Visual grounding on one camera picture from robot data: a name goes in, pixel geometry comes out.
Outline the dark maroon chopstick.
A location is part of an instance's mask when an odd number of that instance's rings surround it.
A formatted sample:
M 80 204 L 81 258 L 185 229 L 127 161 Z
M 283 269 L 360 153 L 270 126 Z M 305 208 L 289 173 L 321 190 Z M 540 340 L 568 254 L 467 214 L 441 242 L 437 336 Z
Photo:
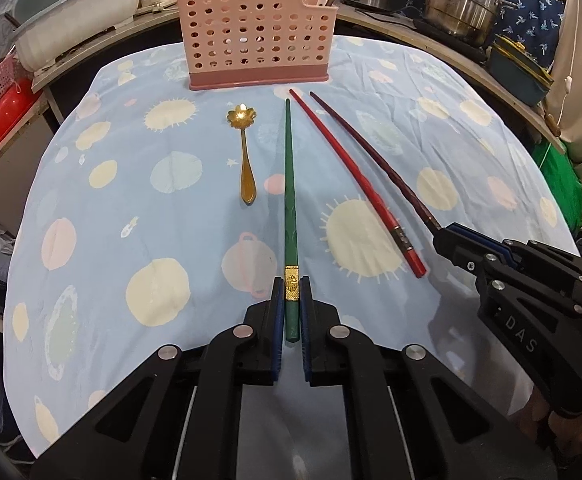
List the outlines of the dark maroon chopstick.
M 340 126 L 367 152 L 371 159 L 385 172 L 387 177 L 393 184 L 401 191 L 405 200 L 410 203 L 411 207 L 416 211 L 420 220 L 425 224 L 432 234 L 442 229 L 440 222 L 436 220 L 434 214 L 429 211 L 425 203 L 420 200 L 413 189 L 404 181 L 396 170 L 385 160 L 385 158 L 346 120 L 344 119 L 332 106 L 324 101 L 314 91 L 309 92 L 309 95 L 334 119 Z

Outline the red chopstick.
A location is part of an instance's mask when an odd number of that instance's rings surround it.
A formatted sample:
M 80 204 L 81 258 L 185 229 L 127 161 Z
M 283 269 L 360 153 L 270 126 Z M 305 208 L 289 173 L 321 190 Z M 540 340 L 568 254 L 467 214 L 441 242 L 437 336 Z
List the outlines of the red chopstick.
M 385 205 L 382 197 L 376 192 L 375 188 L 371 182 L 366 178 L 366 176 L 361 172 L 357 166 L 354 159 L 349 156 L 346 149 L 343 148 L 342 144 L 337 140 L 333 133 L 327 128 L 327 126 L 318 118 L 318 116 L 309 108 L 309 106 L 304 102 L 304 100 L 295 92 L 290 90 L 291 96 L 297 101 L 301 109 L 305 111 L 306 115 L 317 127 L 323 137 L 330 144 L 333 151 L 337 153 L 338 158 L 341 159 L 346 169 L 355 179 L 356 183 L 364 192 L 365 196 L 368 198 L 370 205 L 373 210 L 376 211 L 380 220 L 382 221 L 384 228 L 394 240 L 395 245 L 402 253 L 405 261 L 408 263 L 410 270 L 413 271 L 416 278 L 423 278 L 427 269 L 420 259 L 416 249 L 413 248 L 413 244 L 410 243 L 408 236 L 405 234 L 402 226 L 399 224 L 398 220 L 395 218 L 394 214 L 391 213 L 390 209 Z

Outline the green chopstick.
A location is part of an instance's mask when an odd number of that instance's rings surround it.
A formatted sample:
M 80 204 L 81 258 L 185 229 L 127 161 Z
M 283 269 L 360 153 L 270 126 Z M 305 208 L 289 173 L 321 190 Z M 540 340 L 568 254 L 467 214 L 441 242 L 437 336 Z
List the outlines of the green chopstick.
M 300 271 L 293 165 L 291 103 L 285 100 L 285 340 L 300 340 Z

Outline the gold flower spoon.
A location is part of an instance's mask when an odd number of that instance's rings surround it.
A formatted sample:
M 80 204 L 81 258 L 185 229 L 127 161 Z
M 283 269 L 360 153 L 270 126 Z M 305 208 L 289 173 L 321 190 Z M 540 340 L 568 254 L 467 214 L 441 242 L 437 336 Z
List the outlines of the gold flower spoon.
M 253 124 L 256 118 L 256 111 L 253 107 L 241 103 L 227 113 L 227 122 L 234 129 L 240 132 L 241 147 L 241 174 L 240 174 L 240 196 L 241 200 L 248 206 L 255 202 L 257 191 L 253 170 L 251 167 L 247 129 Z

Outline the yellow teal stacked bowls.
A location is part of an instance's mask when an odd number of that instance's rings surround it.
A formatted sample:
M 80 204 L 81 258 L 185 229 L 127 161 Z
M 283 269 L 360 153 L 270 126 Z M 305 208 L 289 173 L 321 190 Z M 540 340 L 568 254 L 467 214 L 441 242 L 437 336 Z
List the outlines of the yellow teal stacked bowls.
M 538 105 L 553 85 L 553 78 L 527 53 L 523 44 L 506 36 L 496 35 L 492 40 L 487 71 L 528 106 Z

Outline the black induction cooker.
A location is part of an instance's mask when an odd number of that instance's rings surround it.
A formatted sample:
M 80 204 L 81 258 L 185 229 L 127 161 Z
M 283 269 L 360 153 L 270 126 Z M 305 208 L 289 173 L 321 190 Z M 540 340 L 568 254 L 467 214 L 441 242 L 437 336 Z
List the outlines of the black induction cooker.
M 442 29 L 439 29 L 421 18 L 416 18 L 413 20 L 413 27 L 420 32 L 420 34 L 428 36 L 441 44 L 445 44 L 446 47 L 451 48 L 465 58 L 469 58 L 471 61 L 484 65 L 487 62 L 488 56 L 482 48 L 472 47 L 462 39 L 458 39 Z

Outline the blue patterned tablecloth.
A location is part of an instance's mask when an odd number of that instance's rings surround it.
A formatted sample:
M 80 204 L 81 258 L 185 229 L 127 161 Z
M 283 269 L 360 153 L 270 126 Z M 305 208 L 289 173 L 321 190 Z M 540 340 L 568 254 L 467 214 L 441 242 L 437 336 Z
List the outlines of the blue patterned tablecloth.
M 338 140 L 425 260 L 416 278 L 361 189 L 290 90 L 314 91 L 398 171 L 436 219 L 496 240 L 576 246 L 533 158 L 448 65 L 337 37 L 323 84 L 189 88 L 184 48 L 99 70 L 38 166 L 11 258 L 4 383 L 23 439 L 43 453 L 163 344 L 207 344 L 269 297 L 283 268 L 283 135 L 291 103 L 300 270 L 314 296 L 376 344 L 421 344 L 504 414 L 532 384 L 478 319 L 469 273 L 432 238 L 344 131 Z M 240 196 L 247 129 L 257 196 Z

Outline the navy floral cloth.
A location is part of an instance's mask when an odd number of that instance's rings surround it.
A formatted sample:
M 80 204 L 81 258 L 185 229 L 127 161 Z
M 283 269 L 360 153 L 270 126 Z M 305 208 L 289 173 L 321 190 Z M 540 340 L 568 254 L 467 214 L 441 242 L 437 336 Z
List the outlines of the navy floral cloth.
M 559 32 L 564 17 L 562 0 L 507 0 L 515 8 L 501 8 L 489 36 L 501 35 L 523 44 L 526 52 L 545 70 L 556 55 Z M 399 14 L 407 18 L 423 18 L 425 0 L 405 0 Z

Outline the pink perforated utensil holder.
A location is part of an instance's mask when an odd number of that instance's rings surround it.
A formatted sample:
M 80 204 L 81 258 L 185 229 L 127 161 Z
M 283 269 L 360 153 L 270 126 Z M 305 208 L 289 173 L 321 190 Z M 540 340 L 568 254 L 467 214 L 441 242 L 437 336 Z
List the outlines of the pink perforated utensil holder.
M 189 88 L 329 79 L 338 9 L 327 0 L 177 0 Z

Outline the red plastic basin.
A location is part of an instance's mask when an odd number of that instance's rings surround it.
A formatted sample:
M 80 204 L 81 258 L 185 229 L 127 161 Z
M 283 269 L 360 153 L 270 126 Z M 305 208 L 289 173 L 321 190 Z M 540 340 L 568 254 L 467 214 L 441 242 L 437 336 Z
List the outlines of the red plastic basin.
M 0 98 L 0 142 L 40 97 L 28 78 L 17 80 Z

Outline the white teal dish rack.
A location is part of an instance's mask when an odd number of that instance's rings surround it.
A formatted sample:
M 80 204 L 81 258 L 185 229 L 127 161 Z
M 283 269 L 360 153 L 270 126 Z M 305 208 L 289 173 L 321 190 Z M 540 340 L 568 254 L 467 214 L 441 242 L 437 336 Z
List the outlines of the white teal dish rack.
M 139 0 L 17 0 L 14 47 L 34 73 L 84 40 L 132 19 Z

